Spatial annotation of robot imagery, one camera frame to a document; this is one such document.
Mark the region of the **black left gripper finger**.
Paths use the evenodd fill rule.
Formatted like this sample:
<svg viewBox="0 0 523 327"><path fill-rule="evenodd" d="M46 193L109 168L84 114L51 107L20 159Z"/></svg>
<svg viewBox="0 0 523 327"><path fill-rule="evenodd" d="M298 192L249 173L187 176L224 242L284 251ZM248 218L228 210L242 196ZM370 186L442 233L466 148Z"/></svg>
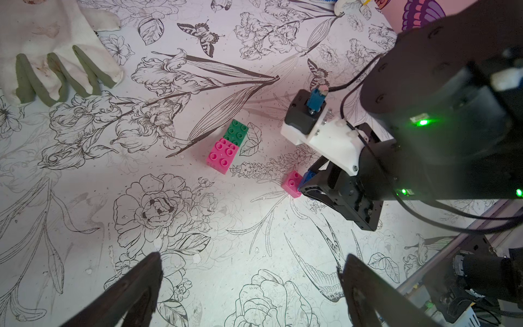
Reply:
<svg viewBox="0 0 523 327"><path fill-rule="evenodd" d="M163 279L160 253L148 254L64 326L149 326Z"/></svg>

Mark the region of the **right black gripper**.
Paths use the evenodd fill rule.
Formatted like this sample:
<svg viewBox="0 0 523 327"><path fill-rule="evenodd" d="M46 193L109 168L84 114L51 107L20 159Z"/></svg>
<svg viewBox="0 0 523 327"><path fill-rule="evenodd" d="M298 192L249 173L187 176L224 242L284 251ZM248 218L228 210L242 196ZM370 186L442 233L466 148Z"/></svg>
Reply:
<svg viewBox="0 0 523 327"><path fill-rule="evenodd" d="M299 190L360 229L375 231L384 201L393 200L392 188L406 179L409 154L396 140L377 140L366 124L356 129L365 137L360 172L351 177L321 155L309 169L316 175ZM354 326L381 326L381 320L388 326L438 325L353 254L338 276Z"/></svg>

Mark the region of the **blue lego brick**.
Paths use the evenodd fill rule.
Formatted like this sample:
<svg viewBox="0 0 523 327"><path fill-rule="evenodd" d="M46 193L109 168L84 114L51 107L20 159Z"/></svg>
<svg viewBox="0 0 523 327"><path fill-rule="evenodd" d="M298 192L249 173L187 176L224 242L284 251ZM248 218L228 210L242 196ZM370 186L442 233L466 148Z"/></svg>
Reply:
<svg viewBox="0 0 523 327"><path fill-rule="evenodd" d="M315 172L312 172L312 171L307 171L306 174L303 176L302 178L302 181L301 181L301 184L304 185L305 183L307 183L308 181L310 181L314 176L316 175Z"/></svg>

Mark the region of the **pink lego brick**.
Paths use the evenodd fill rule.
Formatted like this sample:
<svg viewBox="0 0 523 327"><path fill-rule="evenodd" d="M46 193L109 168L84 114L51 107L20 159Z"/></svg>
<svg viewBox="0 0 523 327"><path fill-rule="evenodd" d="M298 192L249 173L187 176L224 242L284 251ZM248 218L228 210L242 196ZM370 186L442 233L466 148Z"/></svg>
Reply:
<svg viewBox="0 0 523 327"><path fill-rule="evenodd" d="M222 174L227 174L238 150L238 145L221 138L211 149L206 164Z"/></svg>
<svg viewBox="0 0 523 327"><path fill-rule="evenodd" d="M298 187L302 181L302 175L297 171L291 171L284 181L281 184L283 190L285 190L291 197L299 198L302 196L302 193L299 191Z"/></svg>

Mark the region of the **green lego brick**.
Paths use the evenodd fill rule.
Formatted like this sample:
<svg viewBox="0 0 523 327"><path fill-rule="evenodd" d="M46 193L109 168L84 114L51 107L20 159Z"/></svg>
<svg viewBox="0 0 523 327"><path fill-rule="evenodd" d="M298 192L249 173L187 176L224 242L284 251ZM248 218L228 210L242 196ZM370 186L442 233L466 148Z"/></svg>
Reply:
<svg viewBox="0 0 523 327"><path fill-rule="evenodd" d="M246 139L249 131L249 127L242 124L241 122L233 119L230 125L227 127L223 138L230 143L240 147L244 139Z"/></svg>

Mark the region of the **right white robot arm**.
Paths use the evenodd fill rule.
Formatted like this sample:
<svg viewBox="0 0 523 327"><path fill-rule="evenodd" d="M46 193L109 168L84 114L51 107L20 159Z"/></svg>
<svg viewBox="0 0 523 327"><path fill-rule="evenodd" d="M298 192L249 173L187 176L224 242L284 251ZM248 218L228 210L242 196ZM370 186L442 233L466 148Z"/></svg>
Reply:
<svg viewBox="0 0 523 327"><path fill-rule="evenodd" d="M419 200L522 196L522 2L476 1L400 36L366 77L363 108L392 135L355 177L314 177L306 196Z"/></svg>

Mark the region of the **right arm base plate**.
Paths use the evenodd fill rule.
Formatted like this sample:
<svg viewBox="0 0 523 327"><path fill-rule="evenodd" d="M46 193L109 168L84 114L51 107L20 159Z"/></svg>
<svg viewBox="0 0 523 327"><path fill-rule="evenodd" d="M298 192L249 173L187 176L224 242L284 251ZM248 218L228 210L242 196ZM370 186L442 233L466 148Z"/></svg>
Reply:
<svg viewBox="0 0 523 327"><path fill-rule="evenodd" d="M469 305L496 317L522 318L518 312L503 311L499 301L522 309L522 248L497 256L485 236L468 236L444 254L422 279L430 299L445 321L455 323Z"/></svg>

